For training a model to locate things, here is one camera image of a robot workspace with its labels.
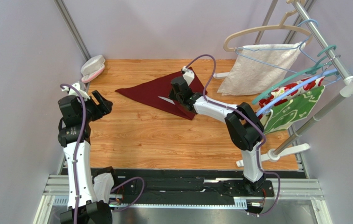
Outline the green handled table knife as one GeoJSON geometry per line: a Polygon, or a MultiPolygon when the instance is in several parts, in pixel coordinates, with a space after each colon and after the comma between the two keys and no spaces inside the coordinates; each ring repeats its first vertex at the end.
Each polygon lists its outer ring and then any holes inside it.
{"type": "Polygon", "coordinates": [[[171,100],[171,99],[169,99],[169,98],[165,98],[165,97],[161,97],[161,96],[158,96],[158,98],[160,98],[160,99],[162,99],[162,100],[164,100],[164,101],[166,101],[166,102],[168,102],[168,103],[171,103],[171,104],[175,104],[174,103],[174,101],[173,100],[171,100]]]}

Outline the dark red cloth napkin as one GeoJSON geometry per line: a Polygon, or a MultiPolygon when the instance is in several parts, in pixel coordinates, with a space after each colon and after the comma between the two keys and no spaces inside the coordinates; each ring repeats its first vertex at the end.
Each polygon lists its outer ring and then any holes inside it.
{"type": "Polygon", "coordinates": [[[175,103],[173,105],[158,98],[158,96],[168,98],[172,89],[171,81],[180,76],[182,76],[182,72],[178,71],[134,87],[117,89],[116,92],[141,104],[151,106],[181,118],[193,120],[195,114],[183,109],[177,101],[173,100],[175,103]]]}

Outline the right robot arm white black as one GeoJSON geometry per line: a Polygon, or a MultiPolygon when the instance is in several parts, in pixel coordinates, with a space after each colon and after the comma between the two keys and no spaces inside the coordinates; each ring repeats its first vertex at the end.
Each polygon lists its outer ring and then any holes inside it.
{"type": "Polygon", "coordinates": [[[259,190],[265,182],[261,167],[260,150],[264,139],[264,127],[251,106],[226,104],[193,92],[183,77],[171,81],[168,95],[186,111],[206,115],[224,122],[233,144],[241,150],[244,187],[250,193],[259,190]]]}

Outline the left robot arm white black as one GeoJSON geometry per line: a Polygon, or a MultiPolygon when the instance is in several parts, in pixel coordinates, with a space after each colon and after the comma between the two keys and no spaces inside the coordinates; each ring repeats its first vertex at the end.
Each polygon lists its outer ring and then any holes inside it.
{"type": "Polygon", "coordinates": [[[92,175],[90,168],[91,121],[111,113],[113,103],[98,91],[93,97],[79,100],[78,94],[69,94],[58,101],[62,118],[58,141],[63,147],[68,168],[68,210],[60,215],[62,224],[111,224],[109,207],[114,178],[111,168],[92,175]]]}

